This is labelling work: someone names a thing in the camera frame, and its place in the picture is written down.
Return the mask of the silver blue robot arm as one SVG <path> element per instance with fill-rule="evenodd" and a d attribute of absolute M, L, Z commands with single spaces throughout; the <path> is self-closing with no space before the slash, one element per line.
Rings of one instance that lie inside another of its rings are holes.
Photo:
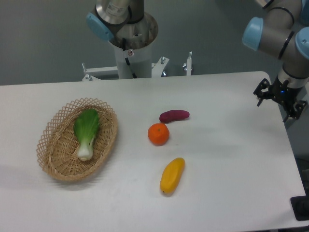
<path fill-rule="evenodd" d="M 259 102 L 271 99 L 286 112 L 286 119 L 299 119 L 307 101 L 297 95 L 309 80 L 309 29 L 292 31 L 299 18 L 308 20 L 306 0 L 261 0 L 264 18 L 252 18 L 242 36 L 248 48 L 262 51 L 283 62 L 273 83 L 262 80 L 254 91 Z M 91 31 L 114 48 L 120 79 L 160 77 L 166 58 L 151 64 L 151 45 L 158 34 L 156 20 L 141 0 L 99 0 L 86 16 Z"/>

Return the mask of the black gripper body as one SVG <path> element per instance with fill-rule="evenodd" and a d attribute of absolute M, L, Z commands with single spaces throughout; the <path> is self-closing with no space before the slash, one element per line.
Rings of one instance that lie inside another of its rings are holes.
<path fill-rule="evenodd" d="M 288 87 L 289 81 L 284 80 L 282 83 L 278 77 L 271 85 L 270 90 L 274 95 L 274 101 L 282 105 L 284 109 L 295 108 L 298 104 L 304 106 L 304 100 L 298 100 L 297 96 L 302 88 L 291 88 Z"/>

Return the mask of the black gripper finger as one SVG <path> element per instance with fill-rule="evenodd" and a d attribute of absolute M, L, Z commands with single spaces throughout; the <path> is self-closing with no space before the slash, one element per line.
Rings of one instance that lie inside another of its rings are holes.
<path fill-rule="evenodd" d="M 254 90 L 253 95 L 255 95 L 258 99 L 257 106 L 260 106 L 263 100 L 271 99 L 271 93 L 269 92 L 269 87 L 270 87 L 269 81 L 264 78 Z"/>
<path fill-rule="evenodd" d="M 299 101 L 284 101 L 283 108 L 286 112 L 286 116 L 283 119 L 283 122 L 286 122 L 288 119 L 298 120 L 303 112 L 303 110 L 307 107 L 307 101 L 299 100 Z"/>

